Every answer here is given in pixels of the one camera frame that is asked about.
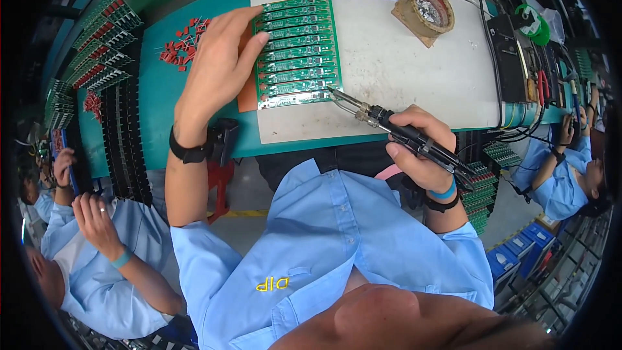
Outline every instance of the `blue storage crate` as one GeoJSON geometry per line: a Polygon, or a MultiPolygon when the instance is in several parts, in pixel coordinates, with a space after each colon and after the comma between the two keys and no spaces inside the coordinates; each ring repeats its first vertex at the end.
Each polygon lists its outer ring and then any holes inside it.
{"type": "Polygon", "coordinates": [[[540,266],[546,253],[548,253],[551,246],[553,246],[555,237],[538,223],[530,224],[521,234],[528,240],[535,242],[527,257],[523,259],[523,264],[519,270],[521,276],[526,279],[540,266]]]}
{"type": "Polygon", "coordinates": [[[521,266],[517,256],[504,245],[495,247],[486,253],[493,274],[494,295],[496,296],[510,281],[514,279],[521,266]]]}
{"type": "Polygon", "coordinates": [[[535,241],[525,237],[522,233],[511,237],[508,242],[503,245],[507,247],[519,261],[523,261],[523,258],[531,252],[531,249],[536,244],[535,241]]]}

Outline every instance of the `red stool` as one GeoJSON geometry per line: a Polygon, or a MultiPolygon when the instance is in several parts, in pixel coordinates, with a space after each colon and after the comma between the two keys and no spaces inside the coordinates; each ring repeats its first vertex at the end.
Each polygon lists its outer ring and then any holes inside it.
{"type": "Polygon", "coordinates": [[[231,181],[233,177],[233,172],[235,170],[235,165],[233,160],[230,159],[229,162],[221,167],[218,162],[208,161],[207,162],[207,182],[209,190],[216,187],[216,210],[214,214],[209,215],[207,217],[207,223],[212,224],[221,217],[229,212],[229,204],[227,203],[227,184],[231,181]]]}

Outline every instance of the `yellow embroidered text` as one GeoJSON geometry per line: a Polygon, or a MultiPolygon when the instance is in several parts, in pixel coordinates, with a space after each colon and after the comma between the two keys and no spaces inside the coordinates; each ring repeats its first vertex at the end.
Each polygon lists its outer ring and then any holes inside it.
{"type": "Polygon", "coordinates": [[[285,289],[289,285],[289,277],[282,277],[276,282],[274,281],[274,277],[266,277],[266,282],[258,284],[255,288],[260,292],[268,292],[276,289],[285,289]]]}

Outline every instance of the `white paper sheet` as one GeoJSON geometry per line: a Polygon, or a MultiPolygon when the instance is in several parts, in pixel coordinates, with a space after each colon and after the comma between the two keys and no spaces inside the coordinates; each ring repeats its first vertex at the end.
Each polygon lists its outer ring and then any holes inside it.
{"type": "MultiPolygon", "coordinates": [[[[454,29],[427,49],[391,14],[394,3],[333,0],[344,91],[394,111],[417,104],[451,128],[495,126],[493,65],[478,8],[452,0],[454,29]]],[[[328,102],[260,110],[257,117],[262,144],[382,132],[328,102]]]]}

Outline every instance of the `shirt sleeve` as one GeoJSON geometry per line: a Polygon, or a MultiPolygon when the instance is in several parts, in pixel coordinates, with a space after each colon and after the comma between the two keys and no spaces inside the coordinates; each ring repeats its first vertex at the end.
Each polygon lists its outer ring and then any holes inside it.
{"type": "Polygon", "coordinates": [[[97,289],[85,309],[83,323],[115,340],[144,338],[168,324],[127,280],[97,289]]]}
{"type": "Polygon", "coordinates": [[[39,194],[39,198],[34,205],[37,210],[37,214],[39,214],[39,217],[46,223],[50,222],[53,206],[54,201],[52,200],[52,197],[49,194],[44,193],[39,194]]]}
{"type": "Polygon", "coordinates": [[[41,253],[44,257],[52,259],[55,252],[52,252],[51,245],[64,246],[74,237],[79,228],[76,224],[74,209],[70,206],[61,206],[53,203],[50,211],[50,222],[47,230],[41,238],[41,253]]]}
{"type": "Polygon", "coordinates": [[[484,245],[477,236],[473,225],[467,222],[457,230],[438,234],[438,236],[478,282],[477,303],[492,309],[494,306],[493,275],[486,258],[484,245]]]}
{"type": "Polygon", "coordinates": [[[216,237],[203,222],[171,227],[170,235],[188,315],[199,331],[210,299],[227,281],[242,256],[216,237]]]}
{"type": "Polygon", "coordinates": [[[585,162],[590,162],[592,160],[592,140],[590,140],[589,136],[581,135],[579,137],[576,151],[581,153],[585,162]]]}
{"type": "Polygon", "coordinates": [[[579,208],[572,204],[573,192],[571,184],[564,177],[549,177],[538,189],[533,191],[532,198],[553,221],[563,221],[577,213],[579,208]]]}

